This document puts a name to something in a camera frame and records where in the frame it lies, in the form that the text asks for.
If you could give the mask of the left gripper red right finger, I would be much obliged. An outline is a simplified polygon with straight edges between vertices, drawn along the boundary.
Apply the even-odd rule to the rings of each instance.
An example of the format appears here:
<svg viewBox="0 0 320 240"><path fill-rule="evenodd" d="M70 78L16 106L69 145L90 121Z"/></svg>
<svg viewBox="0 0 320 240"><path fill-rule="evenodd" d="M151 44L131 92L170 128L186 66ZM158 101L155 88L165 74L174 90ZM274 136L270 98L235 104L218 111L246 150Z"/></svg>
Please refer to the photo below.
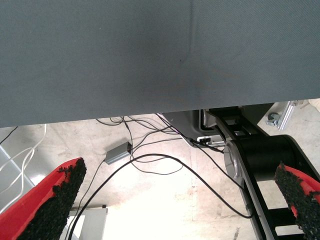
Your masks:
<svg viewBox="0 0 320 240"><path fill-rule="evenodd" d="M274 180L306 240L320 238L320 182L280 163Z"/></svg>

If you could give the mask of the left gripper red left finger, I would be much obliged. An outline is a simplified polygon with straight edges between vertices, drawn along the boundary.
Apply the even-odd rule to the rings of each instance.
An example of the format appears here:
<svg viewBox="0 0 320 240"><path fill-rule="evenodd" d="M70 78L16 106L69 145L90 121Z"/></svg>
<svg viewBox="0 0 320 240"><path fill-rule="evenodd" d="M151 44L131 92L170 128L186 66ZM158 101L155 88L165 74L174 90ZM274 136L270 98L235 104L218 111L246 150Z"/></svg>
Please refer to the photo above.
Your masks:
<svg viewBox="0 0 320 240"><path fill-rule="evenodd" d="M0 215L2 240L58 240L87 168L83 158L64 162Z"/></svg>

